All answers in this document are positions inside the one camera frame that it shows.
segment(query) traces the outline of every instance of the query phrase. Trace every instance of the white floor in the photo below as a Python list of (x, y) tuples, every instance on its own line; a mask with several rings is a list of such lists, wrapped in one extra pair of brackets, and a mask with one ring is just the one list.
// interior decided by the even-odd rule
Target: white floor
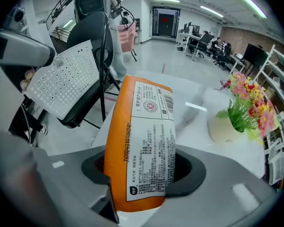
[[(185, 56), (183, 52), (177, 50), (175, 43), (151, 40), (135, 45), (134, 50), (137, 53), (137, 62), (134, 61), (130, 52), (124, 53), (124, 64), (127, 67), (127, 73), (131, 75), (139, 70), (164, 73), (210, 88), (220, 88), (220, 80), (227, 79), (229, 75), (228, 71), (223, 71), (215, 66), (213, 60), (207, 56), (199, 58), (199, 62), (192, 61), (191, 57)], [(112, 88), (110, 91), (117, 93), (116, 88)], [(114, 106), (115, 100), (116, 96), (106, 94), (107, 114)], [(102, 125), (99, 102), (93, 106), (86, 119), (98, 126)], [(36, 139), (38, 146), (44, 148), (50, 156), (90, 148), (99, 131), (84, 121), (80, 127), (68, 129), (50, 114), (46, 116), (43, 123), (47, 125), (48, 134), (46, 136), (39, 134)]]

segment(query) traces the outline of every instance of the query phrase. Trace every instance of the orange package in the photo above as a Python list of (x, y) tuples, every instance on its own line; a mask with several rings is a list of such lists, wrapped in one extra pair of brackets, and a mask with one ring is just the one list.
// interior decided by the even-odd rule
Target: orange package
[(159, 207), (175, 169), (173, 94), (169, 87), (126, 76), (109, 128), (104, 174), (116, 210)]

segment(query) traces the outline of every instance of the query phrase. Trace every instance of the white ceiling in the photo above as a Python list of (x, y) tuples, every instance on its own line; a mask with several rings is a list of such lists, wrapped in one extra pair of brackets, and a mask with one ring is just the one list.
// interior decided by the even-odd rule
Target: white ceiling
[[(35, 13), (38, 18), (47, 18), (59, 0), (34, 0)], [(253, 0), (266, 14), (267, 18), (260, 18), (255, 11), (242, 0), (180, 0), (179, 4), (161, 3), (150, 0), (153, 5), (165, 5), (180, 9), (187, 9), (215, 20), (224, 26), (234, 26), (262, 33), (284, 43), (284, 32), (275, 18), (271, 8), (264, 0)], [(200, 8), (203, 5), (222, 15), (217, 17)]]

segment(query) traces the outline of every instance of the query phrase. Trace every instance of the flower pot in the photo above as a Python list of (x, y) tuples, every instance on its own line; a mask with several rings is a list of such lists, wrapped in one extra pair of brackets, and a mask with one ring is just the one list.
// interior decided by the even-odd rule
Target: flower pot
[(240, 138), (244, 132), (238, 132), (229, 118), (212, 117), (208, 122), (208, 131), (216, 143), (233, 142)]

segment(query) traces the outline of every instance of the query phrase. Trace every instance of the white perforated panel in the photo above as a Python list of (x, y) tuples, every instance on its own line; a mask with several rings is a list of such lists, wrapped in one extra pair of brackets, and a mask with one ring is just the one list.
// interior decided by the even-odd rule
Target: white perforated panel
[(99, 80), (90, 41), (59, 54), (33, 76), (26, 95), (58, 119), (64, 119), (77, 101)]

